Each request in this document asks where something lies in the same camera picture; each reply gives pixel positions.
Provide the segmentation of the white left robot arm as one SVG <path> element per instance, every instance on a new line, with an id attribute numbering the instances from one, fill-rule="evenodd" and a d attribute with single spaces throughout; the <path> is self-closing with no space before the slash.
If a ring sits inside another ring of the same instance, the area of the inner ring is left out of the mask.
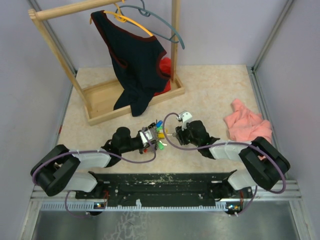
<path id="1" fill-rule="evenodd" d="M 103 195 L 104 186 L 92 173 L 78 170 L 112 167 L 124 159 L 122 154 L 142 150 L 150 142 L 147 136 L 139 131 L 136 137 L 131 137 L 127 127 L 119 127 L 98 150 L 71 151 L 63 144 L 56 145 L 32 168 L 32 181 L 49 197 L 71 190 L 87 192 L 97 199 Z"/>

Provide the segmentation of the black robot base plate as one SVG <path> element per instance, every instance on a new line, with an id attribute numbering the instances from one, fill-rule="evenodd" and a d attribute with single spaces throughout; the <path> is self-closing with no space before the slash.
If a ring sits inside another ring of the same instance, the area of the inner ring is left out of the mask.
<path id="1" fill-rule="evenodd" d="M 77 191 L 77 200 L 104 199 L 109 207 L 215 207 L 222 199 L 250 199 L 252 189 L 234 190 L 230 173 L 96 174 L 91 192 Z"/>

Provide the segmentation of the red-handled metal key organizer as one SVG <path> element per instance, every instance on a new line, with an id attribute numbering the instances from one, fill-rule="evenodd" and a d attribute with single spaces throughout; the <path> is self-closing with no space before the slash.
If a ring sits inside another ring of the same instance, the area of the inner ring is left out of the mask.
<path id="1" fill-rule="evenodd" d="M 143 127 L 138 132 L 138 136 L 142 142 L 142 148 L 139 150 L 140 154 L 156 151 L 159 148 L 160 138 L 156 128 Z"/>

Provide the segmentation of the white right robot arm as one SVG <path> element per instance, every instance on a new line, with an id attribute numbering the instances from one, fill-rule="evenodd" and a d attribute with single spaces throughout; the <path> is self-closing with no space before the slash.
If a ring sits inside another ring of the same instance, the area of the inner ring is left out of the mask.
<path id="1" fill-rule="evenodd" d="M 270 191 L 291 167 L 289 161 L 262 136 L 247 142 L 224 141 L 210 136 L 200 120 L 177 126 L 174 136 L 181 146 L 194 145 L 194 149 L 205 158 L 244 164 L 245 169 L 231 173 L 223 185 L 223 192 L 229 198 L 235 198 L 245 187 L 259 186 Z"/>

